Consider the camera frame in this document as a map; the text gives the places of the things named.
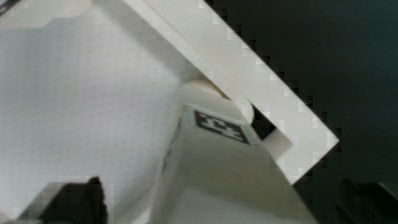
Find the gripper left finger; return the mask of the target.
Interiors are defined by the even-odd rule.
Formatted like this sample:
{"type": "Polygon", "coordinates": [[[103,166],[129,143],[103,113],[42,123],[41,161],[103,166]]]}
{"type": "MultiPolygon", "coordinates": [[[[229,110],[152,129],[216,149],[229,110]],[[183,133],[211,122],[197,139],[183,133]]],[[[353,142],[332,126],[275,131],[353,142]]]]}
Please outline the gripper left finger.
{"type": "Polygon", "coordinates": [[[49,183],[10,224],[108,224],[99,177],[49,183]]]}

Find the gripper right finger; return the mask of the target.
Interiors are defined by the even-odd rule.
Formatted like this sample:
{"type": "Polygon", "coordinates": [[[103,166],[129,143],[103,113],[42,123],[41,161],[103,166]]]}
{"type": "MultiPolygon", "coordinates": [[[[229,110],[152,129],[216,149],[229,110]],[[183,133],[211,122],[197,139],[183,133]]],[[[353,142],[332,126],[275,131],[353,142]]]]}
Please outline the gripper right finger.
{"type": "Polygon", "coordinates": [[[398,224],[398,183],[341,181],[337,224],[398,224]]]}

